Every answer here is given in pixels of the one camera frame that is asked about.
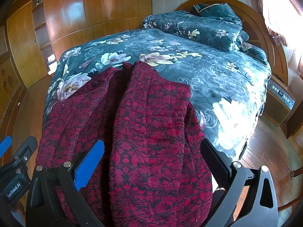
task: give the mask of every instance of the blue gripper pad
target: blue gripper pad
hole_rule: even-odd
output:
[[[4,153],[6,152],[6,150],[11,146],[12,144],[12,139],[11,137],[8,135],[6,138],[4,138],[4,140],[0,143],[0,158],[2,158],[2,156],[4,155]]]
[[[78,191],[87,185],[103,154],[104,143],[98,140],[75,171],[74,184]]]

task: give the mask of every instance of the arched headboard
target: arched headboard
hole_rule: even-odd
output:
[[[249,35],[248,42],[262,48],[268,57],[272,73],[285,85],[288,84],[288,67],[286,57],[281,45],[276,46],[269,35],[264,18],[250,6],[238,0],[189,0],[180,5],[176,10],[190,10],[195,4],[228,3],[237,16],[241,19],[243,30]]]

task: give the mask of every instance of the wooden floor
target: wooden floor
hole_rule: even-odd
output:
[[[30,135],[35,136],[38,142],[40,141],[45,97],[51,78],[47,76],[27,90],[14,126],[13,153]],[[299,156],[286,140],[282,130],[275,127],[265,117],[260,117],[256,131],[240,162],[250,168],[259,168],[261,165],[269,167],[274,180],[278,206],[281,206],[297,198],[301,192],[303,175],[294,179],[289,176],[290,171],[302,166]],[[29,175],[32,175],[34,170],[35,157],[36,154],[28,162]],[[242,192],[234,218],[239,214],[246,193],[247,188]],[[289,217],[291,210],[292,208],[288,208],[279,213],[279,226]]]

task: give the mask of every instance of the control panel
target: control panel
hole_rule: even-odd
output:
[[[295,100],[290,97],[277,83],[271,79],[268,81],[267,90],[277,96],[291,110]]]

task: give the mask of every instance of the shelf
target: shelf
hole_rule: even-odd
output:
[[[41,47],[40,47],[40,50],[44,49],[45,47],[47,47],[48,45],[50,45],[51,42],[47,42],[46,44],[43,44]]]
[[[34,11],[36,8],[40,7],[41,5],[43,5],[43,1],[38,3],[37,5],[35,5],[32,9],[32,11]]]
[[[41,26],[43,26],[44,24],[46,24],[46,22],[45,22],[45,21],[44,21],[44,22],[42,22],[42,23],[40,23],[38,26],[36,26],[35,31],[36,31],[38,28],[40,28]]]

